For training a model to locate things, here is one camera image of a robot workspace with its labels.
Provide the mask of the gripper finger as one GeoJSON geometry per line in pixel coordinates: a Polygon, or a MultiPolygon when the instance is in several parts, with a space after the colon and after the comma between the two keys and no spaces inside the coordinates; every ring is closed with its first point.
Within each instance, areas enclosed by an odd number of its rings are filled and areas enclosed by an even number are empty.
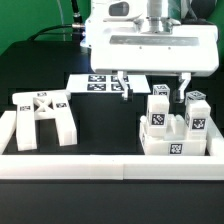
{"type": "Polygon", "coordinates": [[[122,98],[124,101],[131,101],[133,98],[133,90],[126,84],[125,82],[126,77],[127,73],[125,71],[117,72],[118,82],[123,89],[122,98]]]}
{"type": "Polygon", "coordinates": [[[190,73],[181,73],[178,77],[180,86],[173,93],[173,100],[175,103],[182,103],[185,98],[185,89],[191,81],[190,73]]]}

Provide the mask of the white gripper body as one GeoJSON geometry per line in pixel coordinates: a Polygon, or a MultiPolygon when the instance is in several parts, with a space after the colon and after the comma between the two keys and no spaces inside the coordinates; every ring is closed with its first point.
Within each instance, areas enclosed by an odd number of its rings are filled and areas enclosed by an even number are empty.
{"type": "Polygon", "coordinates": [[[209,76],[219,66],[218,29],[182,20],[186,0],[91,0],[86,43],[97,72],[209,76]]]}

